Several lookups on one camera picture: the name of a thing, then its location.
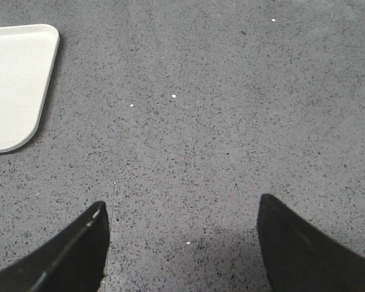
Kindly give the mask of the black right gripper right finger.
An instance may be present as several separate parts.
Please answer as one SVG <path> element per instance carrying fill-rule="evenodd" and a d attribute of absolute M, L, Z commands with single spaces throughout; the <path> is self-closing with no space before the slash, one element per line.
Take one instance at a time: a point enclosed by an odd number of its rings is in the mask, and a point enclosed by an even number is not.
<path fill-rule="evenodd" d="M 274 291 L 365 291 L 365 258 L 263 194 L 257 217 L 260 249 Z"/>

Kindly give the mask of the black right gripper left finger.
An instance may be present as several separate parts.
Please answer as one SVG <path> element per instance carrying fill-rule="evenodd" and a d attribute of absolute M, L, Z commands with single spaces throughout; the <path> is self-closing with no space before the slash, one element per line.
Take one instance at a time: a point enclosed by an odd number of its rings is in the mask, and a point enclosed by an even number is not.
<path fill-rule="evenodd" d="M 98 291 L 110 230 L 97 201 L 43 246 L 0 270 L 0 291 Z"/>

